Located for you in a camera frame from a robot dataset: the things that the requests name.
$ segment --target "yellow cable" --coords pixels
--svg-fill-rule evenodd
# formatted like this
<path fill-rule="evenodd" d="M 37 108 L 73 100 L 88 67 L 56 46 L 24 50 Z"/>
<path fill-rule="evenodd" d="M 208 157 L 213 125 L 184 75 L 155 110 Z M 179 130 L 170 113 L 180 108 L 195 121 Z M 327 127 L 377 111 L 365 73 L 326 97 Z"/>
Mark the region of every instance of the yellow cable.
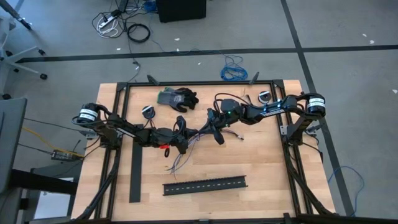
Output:
<path fill-rule="evenodd" d="M 50 146 L 52 149 L 55 149 L 55 150 L 58 150 L 58 151 L 61 151 L 61 152 L 64 152 L 64 153 L 72 154 L 72 155 L 75 155 L 75 156 L 78 156 L 78 157 L 84 157 L 84 155 L 77 154 L 75 152 L 71 152 L 71 151 L 68 151 L 68 150 L 64 150 L 64 149 L 61 149 L 61 148 L 59 148 L 57 146 L 53 146 L 48 141 L 46 141 L 41 135 L 39 135 L 38 133 L 30 130 L 29 128 L 25 128 L 25 127 L 22 127 L 22 128 L 23 128 L 23 130 L 28 131 L 28 132 L 36 135 L 42 142 L 44 142 L 46 145 Z"/>

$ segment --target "desk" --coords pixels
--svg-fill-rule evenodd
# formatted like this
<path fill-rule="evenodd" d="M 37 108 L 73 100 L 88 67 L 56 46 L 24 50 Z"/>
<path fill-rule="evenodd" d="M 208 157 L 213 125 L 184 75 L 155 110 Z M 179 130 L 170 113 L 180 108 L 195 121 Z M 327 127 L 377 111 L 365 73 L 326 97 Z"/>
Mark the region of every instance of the desk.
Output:
<path fill-rule="evenodd" d="M 299 95 L 302 91 L 298 80 L 284 80 L 286 94 Z M 213 107 L 214 95 L 219 92 L 238 96 L 248 94 L 255 105 L 258 93 L 270 90 L 267 85 L 220 85 L 185 86 L 198 93 L 200 99 L 195 110 L 182 115 L 188 128 L 201 128 L 206 122 L 206 109 Z M 156 111 L 155 125 L 172 127 L 180 113 L 167 105 L 156 103 L 157 94 L 164 86 L 137 86 L 129 92 L 126 119 L 133 124 L 145 123 L 141 109 L 153 105 Z M 97 103 L 108 109 L 113 107 L 116 84 L 102 84 Z M 122 111 L 123 99 L 118 105 Z M 292 114 L 293 121 L 298 118 Z M 226 218 L 275 218 L 289 212 L 294 216 L 289 181 L 280 143 L 280 133 L 276 117 L 263 119 L 252 126 L 243 123 L 233 124 L 230 129 L 244 135 L 244 140 L 224 134 L 225 143 L 218 145 L 213 136 L 203 136 L 196 143 L 191 158 L 177 171 L 176 178 L 165 169 L 169 168 L 178 151 L 170 149 L 170 156 L 164 157 L 160 149 L 145 147 L 142 155 L 141 202 L 129 203 L 132 139 L 123 138 L 121 160 L 114 198 L 113 221 L 132 220 L 197 220 Z M 304 135 L 303 141 L 317 146 L 314 139 Z M 307 179 L 312 192 L 330 211 L 334 212 L 328 183 L 319 153 L 307 146 L 300 146 L 300 153 Z M 98 149 L 83 163 L 72 218 L 79 216 L 90 203 L 98 190 L 104 149 Z M 247 188 L 202 192 L 196 194 L 162 196 L 164 183 L 189 180 L 212 179 L 246 175 Z M 298 195 L 302 212 L 305 212 L 300 188 Z M 108 193 L 104 196 L 102 214 L 106 214 Z"/>

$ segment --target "wooden table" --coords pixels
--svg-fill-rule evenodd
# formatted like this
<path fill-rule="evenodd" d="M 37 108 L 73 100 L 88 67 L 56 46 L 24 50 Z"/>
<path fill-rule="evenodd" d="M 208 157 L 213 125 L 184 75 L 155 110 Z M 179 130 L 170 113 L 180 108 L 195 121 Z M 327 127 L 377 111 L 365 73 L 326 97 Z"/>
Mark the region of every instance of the wooden table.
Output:
<path fill-rule="evenodd" d="M 286 94 L 299 95 L 302 91 L 298 80 L 284 81 Z M 126 119 L 133 124 L 145 123 L 141 109 L 153 105 L 156 111 L 155 125 L 171 128 L 178 115 L 187 120 L 188 128 L 200 129 L 206 122 L 206 109 L 213 107 L 214 95 L 219 92 L 238 96 L 250 95 L 254 104 L 259 92 L 270 90 L 267 85 L 222 85 L 186 86 L 198 93 L 200 100 L 195 110 L 178 113 L 167 105 L 156 103 L 157 94 L 164 86 L 134 87 L 129 93 Z M 116 84 L 102 84 L 97 103 L 111 110 Z M 121 111 L 123 99 L 118 111 Z M 298 116 L 292 114 L 293 121 Z M 172 147 L 170 156 L 164 157 L 161 149 L 145 147 L 142 155 L 141 202 L 129 203 L 132 139 L 123 138 L 121 161 L 116 186 L 112 220 L 197 220 L 225 218 L 275 218 L 289 212 L 294 216 L 292 197 L 287 179 L 287 171 L 280 143 L 279 127 L 276 117 L 263 119 L 260 123 L 248 126 L 235 123 L 230 127 L 244 135 L 239 140 L 233 135 L 224 134 L 225 143 L 218 145 L 212 135 L 203 136 L 195 144 L 191 157 L 183 168 L 177 171 L 176 179 L 168 171 L 178 151 Z M 317 146 L 313 138 L 303 135 L 303 141 Z M 312 192 L 330 211 L 334 212 L 329 186 L 326 181 L 319 153 L 308 146 L 300 146 L 302 163 L 307 184 Z M 192 150 L 188 149 L 183 161 Z M 79 216 L 98 190 L 104 149 L 98 149 L 88 156 L 81 170 L 72 218 Z M 212 179 L 246 175 L 248 187 L 242 189 L 220 190 L 195 194 L 163 196 L 165 183 L 189 180 Z M 305 212 L 300 187 L 297 185 L 302 211 Z M 106 214 L 109 189 L 104 196 L 102 214 Z"/>

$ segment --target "black box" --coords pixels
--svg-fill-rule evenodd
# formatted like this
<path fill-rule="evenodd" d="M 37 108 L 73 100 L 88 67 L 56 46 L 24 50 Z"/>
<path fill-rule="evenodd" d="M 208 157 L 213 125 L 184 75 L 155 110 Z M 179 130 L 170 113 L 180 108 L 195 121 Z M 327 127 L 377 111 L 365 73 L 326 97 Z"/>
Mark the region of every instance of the black box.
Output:
<path fill-rule="evenodd" d="M 156 6 L 161 22 L 206 17 L 206 0 L 156 0 Z"/>

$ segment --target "black glove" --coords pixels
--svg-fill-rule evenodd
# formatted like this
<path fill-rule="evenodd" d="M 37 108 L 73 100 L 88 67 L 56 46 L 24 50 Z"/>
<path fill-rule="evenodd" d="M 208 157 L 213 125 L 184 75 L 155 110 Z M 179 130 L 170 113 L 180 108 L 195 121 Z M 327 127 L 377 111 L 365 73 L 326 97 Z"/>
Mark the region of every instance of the black glove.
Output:
<path fill-rule="evenodd" d="M 197 93 L 192 92 L 188 88 L 179 88 L 174 90 L 166 87 L 164 91 L 160 91 L 157 95 L 157 103 L 162 105 L 170 105 L 178 112 L 187 112 L 182 106 L 187 106 L 191 110 L 195 109 L 195 105 L 199 102 L 196 98 Z"/>

